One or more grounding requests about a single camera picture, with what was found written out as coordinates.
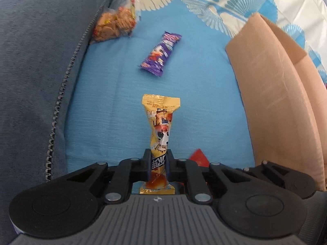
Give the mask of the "yellow snack bar wrapper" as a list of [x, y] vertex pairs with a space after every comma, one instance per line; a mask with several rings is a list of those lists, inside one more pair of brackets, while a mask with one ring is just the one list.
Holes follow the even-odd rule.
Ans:
[[142, 104], [151, 127], [150, 179], [139, 189], [140, 194], [171, 195], [175, 188], [168, 182], [166, 158], [173, 113], [180, 108], [178, 97], [144, 94]]

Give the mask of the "purple snack bar wrapper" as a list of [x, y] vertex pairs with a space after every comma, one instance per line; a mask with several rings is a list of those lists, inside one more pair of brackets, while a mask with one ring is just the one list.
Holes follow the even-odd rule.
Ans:
[[161, 77], [164, 66], [169, 59], [174, 46], [182, 36], [176, 33], [164, 32], [158, 45], [156, 45], [147, 58], [140, 64], [140, 68]]

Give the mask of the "clear bag of cookies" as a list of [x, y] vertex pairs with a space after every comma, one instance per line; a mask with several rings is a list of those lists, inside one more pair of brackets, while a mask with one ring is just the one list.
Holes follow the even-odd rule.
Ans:
[[130, 37], [140, 19], [138, 0], [129, 0], [117, 9], [105, 8], [95, 24], [91, 43]]

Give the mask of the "red snack packet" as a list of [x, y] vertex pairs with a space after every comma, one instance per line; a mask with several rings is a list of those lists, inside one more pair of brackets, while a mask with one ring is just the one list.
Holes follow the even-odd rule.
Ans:
[[209, 160], [204, 155], [204, 153], [201, 151], [201, 149], [197, 149], [190, 157], [189, 160], [194, 161], [197, 163], [200, 167], [209, 167]]

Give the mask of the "brown cardboard box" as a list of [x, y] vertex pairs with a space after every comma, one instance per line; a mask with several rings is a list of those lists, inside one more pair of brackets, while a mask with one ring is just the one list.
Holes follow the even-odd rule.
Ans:
[[258, 13], [227, 44], [256, 164], [310, 175], [326, 191], [326, 86], [307, 52]]

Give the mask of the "blue patterned sofa cover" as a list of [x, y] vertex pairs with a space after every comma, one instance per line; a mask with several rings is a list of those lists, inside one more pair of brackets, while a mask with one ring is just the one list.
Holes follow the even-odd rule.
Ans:
[[[117, 9], [129, 0], [112, 0]], [[247, 117], [227, 44], [258, 13], [304, 49], [326, 86], [324, 0], [138, 0], [132, 35], [92, 43], [65, 124], [68, 172], [117, 165], [150, 148], [144, 94], [178, 97], [168, 142], [175, 158], [201, 149], [211, 162], [256, 166]], [[140, 68], [164, 32], [182, 36], [161, 77]]]

